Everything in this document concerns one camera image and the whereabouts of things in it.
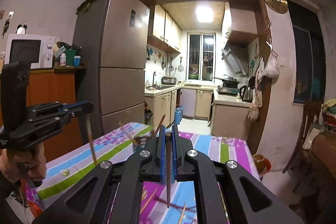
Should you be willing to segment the left hand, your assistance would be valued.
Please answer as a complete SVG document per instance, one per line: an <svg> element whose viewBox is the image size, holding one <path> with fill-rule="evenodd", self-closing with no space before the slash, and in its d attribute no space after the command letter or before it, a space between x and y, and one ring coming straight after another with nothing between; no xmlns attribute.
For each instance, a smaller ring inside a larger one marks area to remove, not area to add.
<svg viewBox="0 0 336 224"><path fill-rule="evenodd" d="M29 177L32 181L42 181L46 176L46 157L43 143L25 151L3 149L1 153L1 173L12 183Z"/></svg>

